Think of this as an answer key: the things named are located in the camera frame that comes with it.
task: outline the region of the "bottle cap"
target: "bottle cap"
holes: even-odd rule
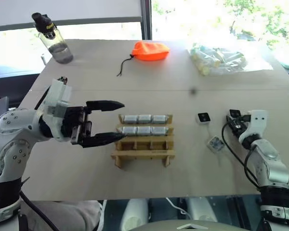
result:
[[[31,17],[35,21],[35,28],[43,34],[52,32],[56,28],[55,24],[46,14],[34,13]]]

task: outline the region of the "clear plastic bottle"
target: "clear plastic bottle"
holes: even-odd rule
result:
[[[40,32],[39,38],[53,58],[60,64],[71,62],[73,55],[51,19],[46,14],[40,13],[32,14],[32,18],[35,21],[35,28]]]

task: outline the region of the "wire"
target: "wire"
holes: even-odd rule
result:
[[[209,135],[209,139],[211,139],[213,136],[212,136],[212,133],[211,133],[211,130],[210,130],[210,125],[207,124],[207,131],[208,131],[208,135]]]
[[[178,207],[178,206],[175,206],[168,197],[166,197],[165,199],[169,202],[169,204],[170,204],[172,207],[180,210],[180,211],[182,212],[182,214],[187,215],[188,218],[189,218],[190,220],[192,220],[192,216],[191,216],[188,212],[186,212],[184,209],[182,209],[182,208],[180,208],[180,207]]]
[[[43,102],[43,100],[45,99],[48,91],[49,91],[49,88],[47,88],[47,90],[44,92],[44,94],[42,95],[42,97],[40,98],[40,100],[38,101],[37,105],[35,106],[34,110],[37,110],[39,108],[39,106],[41,105],[41,103]]]
[[[48,225],[53,231],[59,231],[59,229],[52,223],[51,220],[48,219],[48,217],[40,211],[39,208],[37,208],[23,193],[23,191],[20,191],[20,196],[24,200],[24,202],[34,211],[36,212]]]
[[[103,205],[100,204],[101,208],[101,217],[100,217],[100,222],[98,223],[98,228],[96,231],[102,231],[104,227],[104,222],[105,222],[105,209],[106,209],[106,204],[107,200],[103,200]]]
[[[124,64],[124,62],[125,62],[125,61],[128,61],[128,60],[131,60],[133,57],[134,57],[134,55],[130,54],[130,58],[129,58],[129,59],[123,60],[123,62],[121,63],[120,72],[119,72],[119,74],[117,74],[117,77],[118,77],[118,76],[122,76],[122,70],[123,70],[123,64]]]
[[[248,153],[247,156],[245,157],[245,160],[244,160],[244,172],[245,172],[245,175],[246,175],[247,179],[249,179],[249,181],[250,181],[256,188],[259,188],[258,184],[257,184],[256,182],[254,182],[254,181],[252,180],[252,178],[250,178],[249,173],[248,173],[248,171],[247,171],[247,163],[248,163],[248,160],[249,160],[251,154],[254,152],[255,148],[256,148],[256,145],[254,145],[254,146],[250,149],[249,153]]]
[[[243,161],[238,157],[238,155],[232,150],[232,148],[229,146],[229,144],[226,142],[225,136],[224,136],[224,131],[225,128],[229,125],[229,122],[225,123],[223,128],[222,128],[222,139],[223,142],[225,143],[225,145],[227,146],[227,148],[229,149],[229,151],[235,156],[235,158],[238,160],[238,162],[245,167]],[[251,175],[251,177],[253,177],[253,179],[257,182],[257,178],[255,177],[255,175],[251,172],[251,170],[246,166],[246,171]]]

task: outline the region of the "clear plastic bag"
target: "clear plastic bag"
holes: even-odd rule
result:
[[[194,43],[189,53],[200,74],[204,76],[273,69],[257,52],[255,46],[248,45],[246,41],[240,46],[238,44],[209,46]]]

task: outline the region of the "battery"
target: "battery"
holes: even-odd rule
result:
[[[124,124],[137,124],[138,116],[137,115],[125,115],[123,118]]]
[[[153,124],[166,124],[168,120],[167,115],[154,115],[152,119]]]
[[[137,136],[150,136],[151,127],[138,127]]]
[[[139,115],[138,116],[138,123],[139,124],[149,124],[151,123],[151,115]]]
[[[136,136],[137,129],[137,127],[121,127],[119,130],[127,136]]]
[[[168,127],[152,127],[153,136],[167,136]]]

